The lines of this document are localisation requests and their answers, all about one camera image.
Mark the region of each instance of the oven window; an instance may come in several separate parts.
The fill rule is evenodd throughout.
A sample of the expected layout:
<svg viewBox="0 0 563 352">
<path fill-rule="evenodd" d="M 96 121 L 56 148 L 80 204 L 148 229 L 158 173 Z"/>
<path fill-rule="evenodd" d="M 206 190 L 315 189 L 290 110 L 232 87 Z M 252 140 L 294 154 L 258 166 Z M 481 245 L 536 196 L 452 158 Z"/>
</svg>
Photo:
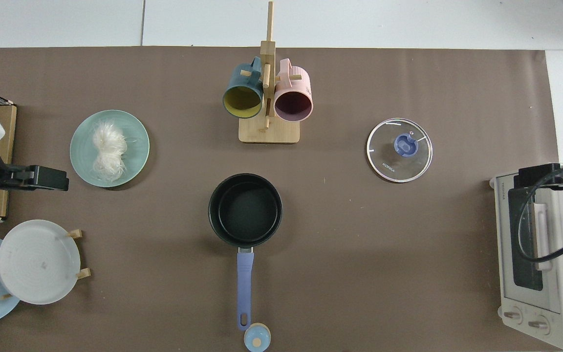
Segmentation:
<svg viewBox="0 0 563 352">
<path fill-rule="evenodd" d="M 512 233 L 512 270 L 514 272 L 514 283 L 517 286 L 528 289 L 542 290 L 542 273 L 536 270 L 536 264 L 521 258 L 518 253 L 518 211 L 525 201 L 529 188 L 511 189 L 507 193 L 510 209 L 510 228 Z M 525 214 L 520 223 L 520 238 L 522 248 L 529 256 L 534 254 L 534 230 L 531 222 L 529 207 L 525 208 Z"/>
</svg>

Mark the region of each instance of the small blue lid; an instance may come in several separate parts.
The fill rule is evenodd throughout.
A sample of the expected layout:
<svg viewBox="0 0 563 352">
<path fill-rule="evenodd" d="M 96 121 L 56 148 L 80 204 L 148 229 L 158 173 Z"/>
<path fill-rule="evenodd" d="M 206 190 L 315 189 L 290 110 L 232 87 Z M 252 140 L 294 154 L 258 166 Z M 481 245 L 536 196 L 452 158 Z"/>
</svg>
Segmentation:
<svg viewBox="0 0 563 352">
<path fill-rule="evenodd" d="M 409 133 L 402 133 L 395 138 L 394 147 L 400 156 L 409 158 L 418 151 L 418 142 Z"/>
<path fill-rule="evenodd" d="M 264 352 L 271 345 L 271 331 L 264 324 L 252 324 L 244 332 L 244 345 L 250 352 Z"/>
</svg>

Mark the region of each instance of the white tile floor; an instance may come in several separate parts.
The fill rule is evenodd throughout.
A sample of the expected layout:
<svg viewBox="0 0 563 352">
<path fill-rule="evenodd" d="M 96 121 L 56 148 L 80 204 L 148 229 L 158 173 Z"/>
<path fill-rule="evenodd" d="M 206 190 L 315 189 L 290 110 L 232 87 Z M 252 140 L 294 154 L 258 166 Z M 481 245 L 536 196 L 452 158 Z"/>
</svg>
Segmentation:
<svg viewBox="0 0 563 352">
<path fill-rule="evenodd" d="M 266 0 L 0 0 L 0 47 L 259 46 Z M 277 0 L 279 47 L 543 49 L 563 162 L 563 0 Z"/>
</svg>

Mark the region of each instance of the lid knob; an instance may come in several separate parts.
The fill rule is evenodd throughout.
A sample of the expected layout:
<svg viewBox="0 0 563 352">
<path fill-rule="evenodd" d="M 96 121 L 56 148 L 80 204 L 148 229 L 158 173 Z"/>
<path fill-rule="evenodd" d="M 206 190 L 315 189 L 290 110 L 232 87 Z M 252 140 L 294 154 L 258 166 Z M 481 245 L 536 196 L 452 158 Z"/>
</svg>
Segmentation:
<svg viewBox="0 0 563 352">
<path fill-rule="evenodd" d="M 418 142 L 409 133 L 403 133 L 395 138 L 394 147 L 400 156 L 409 158 L 418 151 Z"/>
</svg>

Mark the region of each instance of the saucepan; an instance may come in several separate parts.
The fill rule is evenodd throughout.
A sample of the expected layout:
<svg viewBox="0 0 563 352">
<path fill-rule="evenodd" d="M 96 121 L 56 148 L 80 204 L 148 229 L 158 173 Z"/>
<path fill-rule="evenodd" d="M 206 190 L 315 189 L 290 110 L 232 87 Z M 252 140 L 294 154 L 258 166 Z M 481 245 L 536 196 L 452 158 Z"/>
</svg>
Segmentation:
<svg viewBox="0 0 563 352">
<path fill-rule="evenodd" d="M 282 220 L 282 199 L 262 176 L 237 174 L 212 193 L 210 225 L 223 241 L 238 248 L 238 328 L 251 325 L 253 247 L 271 238 Z"/>
</svg>

